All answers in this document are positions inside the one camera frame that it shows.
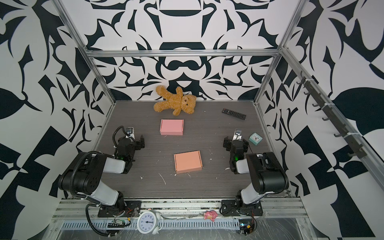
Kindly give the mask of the pink cardboard box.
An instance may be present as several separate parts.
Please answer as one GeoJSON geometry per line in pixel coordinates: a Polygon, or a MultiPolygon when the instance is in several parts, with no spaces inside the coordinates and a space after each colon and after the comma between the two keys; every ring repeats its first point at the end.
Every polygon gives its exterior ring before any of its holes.
{"type": "Polygon", "coordinates": [[[184,133],[184,120],[162,119],[160,134],[162,136],[182,136],[184,133]]]}

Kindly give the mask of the peach cardboard box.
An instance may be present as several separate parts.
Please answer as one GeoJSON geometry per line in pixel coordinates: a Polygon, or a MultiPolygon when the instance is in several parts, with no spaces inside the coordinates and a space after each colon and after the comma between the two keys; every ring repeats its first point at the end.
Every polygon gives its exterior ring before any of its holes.
{"type": "Polygon", "coordinates": [[[203,163],[200,151],[174,154],[176,174],[201,171],[203,163]]]}

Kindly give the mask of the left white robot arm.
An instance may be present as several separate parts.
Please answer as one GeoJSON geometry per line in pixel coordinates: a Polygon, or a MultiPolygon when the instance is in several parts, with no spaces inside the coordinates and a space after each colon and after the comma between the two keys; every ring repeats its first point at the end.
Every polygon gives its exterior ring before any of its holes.
{"type": "Polygon", "coordinates": [[[126,201],[122,192],[110,188],[102,182],[104,173],[127,174],[134,162],[136,151],[145,148],[145,138],[135,138],[134,128],[119,126],[123,137],[116,139],[113,134],[114,154],[99,151],[80,152],[59,178],[60,190],[73,198],[87,200],[86,218],[91,229],[102,237],[114,237],[121,229],[131,225],[131,221],[119,221],[118,217],[131,218],[140,213],[141,201],[126,201]],[[91,221],[90,208],[98,208],[99,218],[113,217],[104,232],[91,221]]]}

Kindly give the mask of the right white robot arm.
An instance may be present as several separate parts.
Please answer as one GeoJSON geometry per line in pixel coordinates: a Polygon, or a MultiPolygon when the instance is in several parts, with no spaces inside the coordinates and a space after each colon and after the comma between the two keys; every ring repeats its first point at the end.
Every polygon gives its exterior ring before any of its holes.
{"type": "Polygon", "coordinates": [[[273,152],[248,154],[249,142],[236,135],[224,138],[223,147],[230,152],[230,170],[249,174],[251,183],[236,196],[238,208],[252,207],[268,195],[280,194],[289,188],[289,180],[273,152]]]}

